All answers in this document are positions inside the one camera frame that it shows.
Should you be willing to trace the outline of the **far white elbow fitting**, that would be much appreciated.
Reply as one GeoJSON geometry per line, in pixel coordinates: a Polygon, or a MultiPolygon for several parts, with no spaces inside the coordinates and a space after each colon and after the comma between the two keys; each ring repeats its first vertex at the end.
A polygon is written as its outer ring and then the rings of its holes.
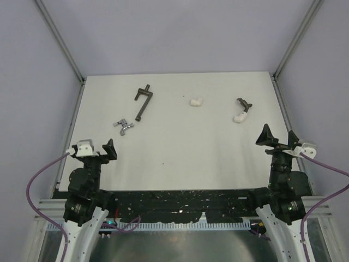
{"type": "Polygon", "coordinates": [[[190,106],[200,107],[203,104],[203,98],[191,99],[189,102],[190,106]]]}

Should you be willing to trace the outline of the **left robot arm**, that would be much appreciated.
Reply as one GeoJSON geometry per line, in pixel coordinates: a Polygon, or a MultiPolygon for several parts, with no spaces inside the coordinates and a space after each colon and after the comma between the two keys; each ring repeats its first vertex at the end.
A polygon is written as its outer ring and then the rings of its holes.
{"type": "Polygon", "coordinates": [[[100,189],[100,177],[101,166],[117,160],[117,152],[112,139],[102,148],[105,154],[96,151],[93,141],[87,139],[66,150],[69,156],[83,163],[83,167],[69,175],[57,261],[89,261],[104,219],[116,213],[115,195],[100,189]]]}

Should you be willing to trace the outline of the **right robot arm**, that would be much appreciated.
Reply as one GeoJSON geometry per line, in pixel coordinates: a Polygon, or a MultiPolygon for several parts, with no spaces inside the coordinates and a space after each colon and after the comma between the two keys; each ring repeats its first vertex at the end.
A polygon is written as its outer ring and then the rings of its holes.
{"type": "Polygon", "coordinates": [[[314,261],[302,199],[312,191],[307,174],[294,171],[292,163],[294,158],[314,159],[317,147],[301,143],[293,131],[288,133],[288,143],[281,144],[267,124],[256,145],[266,146],[265,153],[272,157],[269,182],[249,192],[246,207],[262,220],[278,261],[314,261]]]}

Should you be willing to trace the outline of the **white elbow fitting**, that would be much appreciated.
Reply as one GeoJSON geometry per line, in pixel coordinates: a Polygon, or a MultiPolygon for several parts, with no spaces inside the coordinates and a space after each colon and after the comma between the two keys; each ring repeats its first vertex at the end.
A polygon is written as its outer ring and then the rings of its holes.
{"type": "Polygon", "coordinates": [[[247,117],[248,117],[248,113],[243,111],[239,115],[235,116],[233,118],[233,121],[235,123],[243,123],[247,119],[247,117]]]}

